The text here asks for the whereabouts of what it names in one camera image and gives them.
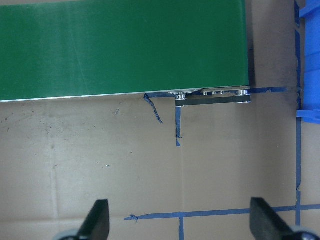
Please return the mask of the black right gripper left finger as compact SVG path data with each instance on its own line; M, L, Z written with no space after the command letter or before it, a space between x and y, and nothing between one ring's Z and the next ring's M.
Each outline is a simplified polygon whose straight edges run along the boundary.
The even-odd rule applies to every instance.
M110 211L107 199L96 200L75 235L76 240L107 240L110 234Z

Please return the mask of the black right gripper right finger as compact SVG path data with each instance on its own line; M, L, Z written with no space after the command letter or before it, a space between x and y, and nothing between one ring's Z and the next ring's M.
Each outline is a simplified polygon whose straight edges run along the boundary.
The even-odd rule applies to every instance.
M297 240L294 231L261 197L250 200L250 231L255 240Z

